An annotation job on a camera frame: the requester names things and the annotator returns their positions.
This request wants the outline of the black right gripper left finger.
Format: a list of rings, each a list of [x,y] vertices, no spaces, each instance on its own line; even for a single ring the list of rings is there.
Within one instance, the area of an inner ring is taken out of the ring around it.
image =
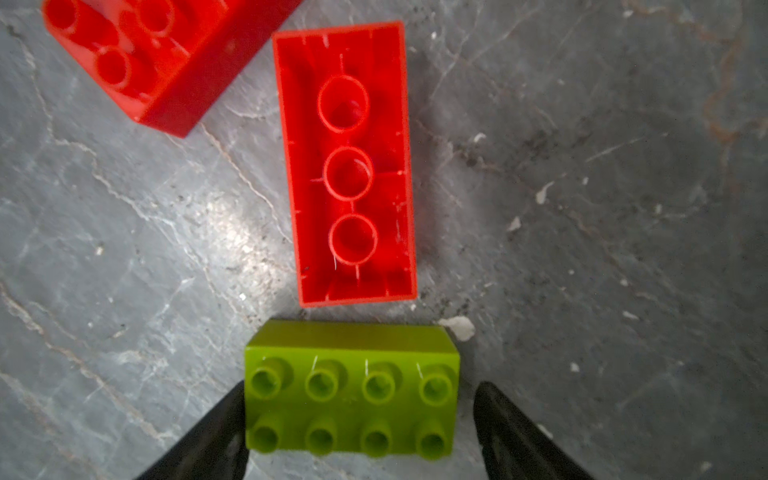
[[[244,382],[238,382],[168,452],[138,479],[244,478],[246,447]]]

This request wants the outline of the green lego brick bottom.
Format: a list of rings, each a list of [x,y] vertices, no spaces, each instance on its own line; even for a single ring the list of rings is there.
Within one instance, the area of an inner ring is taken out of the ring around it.
[[[273,319],[244,350],[249,449],[451,454],[460,356],[440,326]]]

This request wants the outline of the red lego brick small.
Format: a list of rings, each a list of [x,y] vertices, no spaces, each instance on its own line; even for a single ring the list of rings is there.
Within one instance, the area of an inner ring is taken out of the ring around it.
[[[414,299],[404,24],[280,31],[272,47],[300,305]]]

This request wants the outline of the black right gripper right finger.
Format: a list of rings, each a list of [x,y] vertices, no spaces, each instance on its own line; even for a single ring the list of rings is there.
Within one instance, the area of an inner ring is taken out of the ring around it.
[[[490,479],[589,479],[496,385],[481,382],[473,419]]]

